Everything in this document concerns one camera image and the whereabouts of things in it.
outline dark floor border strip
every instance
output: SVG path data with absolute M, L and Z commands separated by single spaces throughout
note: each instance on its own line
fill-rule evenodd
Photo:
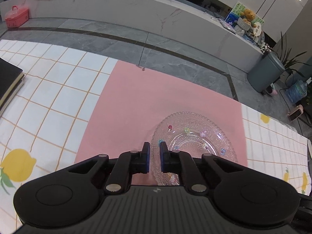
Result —
M 90 36 L 95 36 L 95 37 L 102 37 L 102 38 L 107 38 L 107 39 L 111 39 L 111 40 L 117 40 L 117 41 L 122 41 L 122 42 L 126 42 L 126 43 L 131 43 L 131 44 L 134 44 L 134 45 L 139 45 L 139 46 L 142 46 L 143 48 L 146 47 L 146 48 L 150 48 L 150 49 L 153 49 L 153 50 L 165 53 L 165 54 L 169 54 L 169 55 L 175 56 L 177 58 L 180 58 L 180 59 L 183 59 L 183 60 L 195 63 L 195 64 L 197 64 L 199 66 L 202 66 L 202 67 L 207 68 L 209 70 L 212 70 L 212 71 L 214 71 L 214 72 L 216 72 L 216 73 L 218 73 L 220 75 L 225 76 L 227 78 L 228 83 L 229 83 L 233 99 L 238 101 L 237 94 L 236 94 L 236 91 L 235 91 L 235 88 L 234 88 L 234 84 L 233 84 L 232 78 L 231 78 L 231 76 L 228 73 L 225 73 L 225 72 L 223 72 L 223 71 L 221 71 L 221 70 L 219 70 L 217 68 L 214 68 L 214 67 L 212 67 L 212 66 L 210 66 L 210 65 L 208 65 L 208 64 L 206 64 L 204 62 L 201 62 L 201 61 L 198 61 L 196 59 L 190 58 L 190 57 L 185 56 L 183 54 L 179 54 L 179 53 L 176 53 L 174 51 L 170 51 L 170 50 L 167 50 L 167 49 L 164 49 L 164 48 L 161 48 L 161 47 L 158 47 L 158 46 L 150 45 L 150 44 L 147 44 L 147 43 L 144 43 L 144 42 L 131 40 L 131 39 L 127 39 L 127 38 L 123 38 L 123 37 L 119 37 L 119 36 L 115 36 L 115 35 L 110 35 L 110 34 L 106 34 L 106 33 L 86 31 L 86 30 L 80 30 L 80 29 L 56 28 L 56 27 L 20 27 L 20 28 L 9 28 L 0 37 L 2 37 L 8 31 L 31 31 L 31 30 L 33 30 L 33 31 L 54 31 L 54 32 L 66 32 L 66 33 L 79 33 L 79 34 L 90 35 Z

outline clear glass dish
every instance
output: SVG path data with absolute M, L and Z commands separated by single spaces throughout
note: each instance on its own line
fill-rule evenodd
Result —
M 158 125 L 151 143 L 150 165 L 160 186 L 179 185 L 176 174 L 161 172 L 159 144 L 162 141 L 166 142 L 168 150 L 186 151 L 194 158 L 211 153 L 237 162 L 230 141 L 215 123 L 197 113 L 174 113 Z

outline black notebook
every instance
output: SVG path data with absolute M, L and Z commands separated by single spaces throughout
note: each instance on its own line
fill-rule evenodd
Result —
M 0 58 L 0 107 L 23 76 L 22 69 Z

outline lemon print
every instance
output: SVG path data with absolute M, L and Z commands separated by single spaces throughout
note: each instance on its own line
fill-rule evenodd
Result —
M 264 115 L 263 113 L 260 115 L 260 119 L 263 121 L 263 123 L 268 124 L 270 121 L 270 117 Z
M 29 178 L 32 169 L 36 163 L 36 159 L 24 149 L 12 150 L 2 161 L 0 167 L 2 173 L 5 173 L 10 180 L 22 182 Z
M 307 184 L 308 184 L 307 175 L 305 173 L 302 173 L 302 187 L 301 187 L 302 194 L 305 194 L 305 189 L 307 187 Z
M 288 171 L 288 168 L 286 167 L 286 172 L 284 173 L 284 178 L 283 178 L 283 180 L 284 180 L 285 182 L 288 182 L 288 179 L 289 179 L 289 171 Z

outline water bottle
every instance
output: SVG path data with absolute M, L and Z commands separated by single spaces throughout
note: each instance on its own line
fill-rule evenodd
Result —
M 298 80 L 294 85 L 292 85 L 285 91 L 286 96 L 293 105 L 295 105 L 299 100 L 307 96 L 308 84 L 311 81 L 311 77 L 306 82 Z

